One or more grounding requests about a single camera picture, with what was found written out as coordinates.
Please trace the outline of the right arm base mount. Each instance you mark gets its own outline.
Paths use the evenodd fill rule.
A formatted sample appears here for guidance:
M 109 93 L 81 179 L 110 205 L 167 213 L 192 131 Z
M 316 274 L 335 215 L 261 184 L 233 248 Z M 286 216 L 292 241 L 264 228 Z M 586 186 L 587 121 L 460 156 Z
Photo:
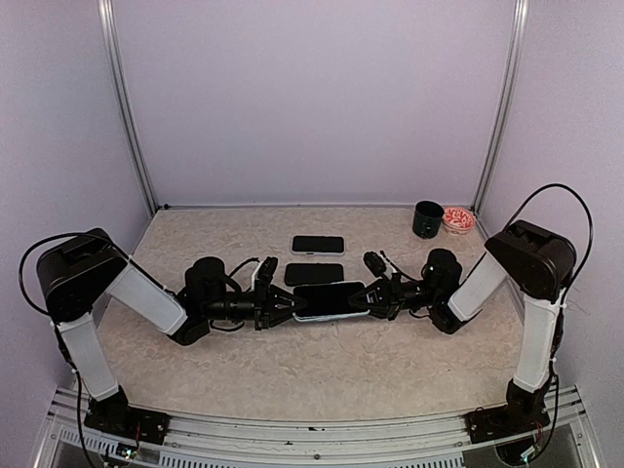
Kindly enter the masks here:
M 504 405 L 475 409 L 466 413 L 464 420 L 472 444 L 524 434 L 551 422 L 544 395 L 527 392 L 514 384 L 507 389 Z

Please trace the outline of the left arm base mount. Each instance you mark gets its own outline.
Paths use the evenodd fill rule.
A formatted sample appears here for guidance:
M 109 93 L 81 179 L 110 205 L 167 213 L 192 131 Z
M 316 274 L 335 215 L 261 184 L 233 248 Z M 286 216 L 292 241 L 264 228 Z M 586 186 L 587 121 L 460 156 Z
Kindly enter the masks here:
M 161 446 L 170 420 L 164 412 L 132 407 L 118 394 L 101 402 L 90 400 L 84 423 L 105 434 Z

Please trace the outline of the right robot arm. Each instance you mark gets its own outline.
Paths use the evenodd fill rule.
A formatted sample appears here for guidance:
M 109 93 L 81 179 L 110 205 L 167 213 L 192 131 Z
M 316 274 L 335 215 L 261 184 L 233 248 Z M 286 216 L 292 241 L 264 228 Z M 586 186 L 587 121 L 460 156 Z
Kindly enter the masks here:
M 454 253 L 434 249 L 418 280 L 401 271 L 385 273 L 389 261 L 375 252 L 364 256 L 376 280 L 348 299 L 375 318 L 394 320 L 402 311 L 426 309 L 439 331 L 454 334 L 471 322 L 507 280 L 523 294 L 524 331 L 519 362 L 508 386 L 514 398 L 500 409 L 498 422 L 518 433 L 537 414 L 532 398 L 552 379 L 552 361 L 561 340 L 561 312 L 577 259 L 573 244 L 561 235 L 524 220 L 514 221 L 487 239 L 485 252 L 468 273 Z

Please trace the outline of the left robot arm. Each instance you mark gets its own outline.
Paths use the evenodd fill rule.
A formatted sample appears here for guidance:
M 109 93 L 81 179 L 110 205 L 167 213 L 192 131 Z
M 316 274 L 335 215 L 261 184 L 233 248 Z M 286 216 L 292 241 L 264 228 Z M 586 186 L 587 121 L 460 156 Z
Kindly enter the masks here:
M 211 331 L 213 322 L 251 323 L 258 331 L 277 327 L 307 302 L 274 285 L 278 261 L 268 256 L 244 290 L 214 256 L 196 260 L 173 292 L 159 283 L 100 229 L 49 238 L 36 273 L 61 348 L 92 399 L 99 419 L 118 434 L 136 425 L 136 411 L 117 395 L 122 389 L 107 363 L 98 337 L 97 305 L 114 301 L 136 313 L 180 346 Z

